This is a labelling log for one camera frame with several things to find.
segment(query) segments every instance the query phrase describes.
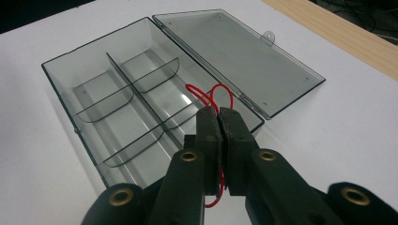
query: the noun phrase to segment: hinged lid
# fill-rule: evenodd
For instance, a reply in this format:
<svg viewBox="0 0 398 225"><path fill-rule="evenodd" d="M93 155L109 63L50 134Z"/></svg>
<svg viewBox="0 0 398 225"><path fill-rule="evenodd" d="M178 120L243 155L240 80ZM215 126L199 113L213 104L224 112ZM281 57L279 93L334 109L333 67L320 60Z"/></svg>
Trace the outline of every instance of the hinged lid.
<svg viewBox="0 0 398 225"><path fill-rule="evenodd" d="M221 9L153 16L220 82L270 119L325 79Z"/></svg>

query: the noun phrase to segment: white surface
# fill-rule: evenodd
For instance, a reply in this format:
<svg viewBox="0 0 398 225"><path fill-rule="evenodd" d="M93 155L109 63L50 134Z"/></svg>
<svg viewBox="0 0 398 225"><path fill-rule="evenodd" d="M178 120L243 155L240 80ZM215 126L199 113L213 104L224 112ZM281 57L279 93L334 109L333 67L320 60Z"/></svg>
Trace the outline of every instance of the white surface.
<svg viewBox="0 0 398 225"><path fill-rule="evenodd" d="M398 82L260 1L96 1L0 36L0 224L77 224L104 190L40 64L159 13L223 8L327 81L256 137L312 186L349 181L398 209ZM224 196L205 224L250 224Z"/></svg>

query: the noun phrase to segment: screw hole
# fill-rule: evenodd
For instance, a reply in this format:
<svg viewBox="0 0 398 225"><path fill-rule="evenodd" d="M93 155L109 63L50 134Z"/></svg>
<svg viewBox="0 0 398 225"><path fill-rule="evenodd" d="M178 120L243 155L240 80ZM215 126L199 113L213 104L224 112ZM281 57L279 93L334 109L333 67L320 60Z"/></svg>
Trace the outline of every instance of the screw hole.
<svg viewBox="0 0 398 225"><path fill-rule="evenodd" d="M198 156L193 152L185 152L181 154L181 159L184 161L194 161L198 158Z"/></svg>
<svg viewBox="0 0 398 225"><path fill-rule="evenodd" d="M361 206L368 205L371 202L365 193L352 187L344 187L342 189L342 195L349 202Z"/></svg>
<svg viewBox="0 0 398 225"><path fill-rule="evenodd" d="M132 190L129 188L120 188L115 190L111 196L109 196L109 204L113 206L120 206L128 203L132 200Z"/></svg>
<svg viewBox="0 0 398 225"><path fill-rule="evenodd" d="M258 156L265 161L273 161L276 159L275 155L267 151L261 152L260 154L258 154Z"/></svg>

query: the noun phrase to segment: transparent plastic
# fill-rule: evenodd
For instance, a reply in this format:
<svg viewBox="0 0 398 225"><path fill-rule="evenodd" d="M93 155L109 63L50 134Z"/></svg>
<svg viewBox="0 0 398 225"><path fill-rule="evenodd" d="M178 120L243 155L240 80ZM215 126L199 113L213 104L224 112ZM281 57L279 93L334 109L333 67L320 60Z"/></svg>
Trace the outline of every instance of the transparent plastic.
<svg viewBox="0 0 398 225"><path fill-rule="evenodd" d="M325 79L221 9L155 15L154 21L266 119Z"/></svg>
<svg viewBox="0 0 398 225"><path fill-rule="evenodd" d="M185 84L209 92L219 82L148 18L42 67L106 186L145 188L162 178L204 107ZM226 92L215 100L229 105ZM264 123L234 103L252 132Z"/></svg>

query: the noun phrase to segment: red cable loop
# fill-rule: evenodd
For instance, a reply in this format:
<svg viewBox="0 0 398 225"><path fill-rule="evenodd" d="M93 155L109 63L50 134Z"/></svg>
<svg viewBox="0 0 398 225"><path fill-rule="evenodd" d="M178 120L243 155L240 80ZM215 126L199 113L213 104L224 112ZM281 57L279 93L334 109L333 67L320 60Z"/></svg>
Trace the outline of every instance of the red cable loop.
<svg viewBox="0 0 398 225"><path fill-rule="evenodd" d="M214 102L214 91L216 90L217 87L223 87L229 95L229 99L230 99L230 105L229 108L232 110L234 108L234 99L233 99L233 94L231 92L231 90L229 89L229 87L223 83L217 83L215 84L211 90L210 90L210 96L208 96L205 92L203 92L201 89L199 89L198 87L194 86L193 84L185 84L185 88L187 88L187 90L189 92L191 92L195 97L197 97L199 100L201 100L203 102L203 104L205 104L206 106L209 106L208 104L210 104L211 107L214 108L214 110L216 111L216 114L219 114L219 107L217 106L216 102ZM223 190L225 187L225 177L223 174L223 169L222 169L222 173L220 174L220 189L219 189L219 198L217 198L214 202L210 203L210 204L205 204L205 208L211 208L214 205L216 205L220 199L222 198L222 194L223 194Z"/></svg>

